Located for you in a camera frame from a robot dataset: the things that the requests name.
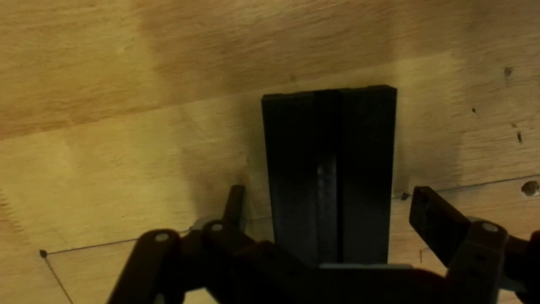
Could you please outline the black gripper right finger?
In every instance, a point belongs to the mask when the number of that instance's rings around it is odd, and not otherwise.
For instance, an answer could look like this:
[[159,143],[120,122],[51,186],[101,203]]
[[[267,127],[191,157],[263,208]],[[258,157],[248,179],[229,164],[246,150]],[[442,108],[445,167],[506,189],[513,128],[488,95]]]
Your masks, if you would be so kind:
[[444,299],[496,304],[511,290],[521,304],[540,304],[540,233],[526,240],[488,219],[471,219],[429,186],[412,194],[408,223],[445,265]]

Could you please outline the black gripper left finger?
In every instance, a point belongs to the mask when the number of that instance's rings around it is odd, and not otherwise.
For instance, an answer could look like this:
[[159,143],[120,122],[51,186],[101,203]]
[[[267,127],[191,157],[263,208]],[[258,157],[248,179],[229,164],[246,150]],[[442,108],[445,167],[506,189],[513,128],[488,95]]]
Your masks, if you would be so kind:
[[310,304],[309,268],[272,241],[243,230],[245,187],[229,189],[223,216],[196,223],[187,235],[143,233],[106,304],[184,304],[206,289],[219,304]]

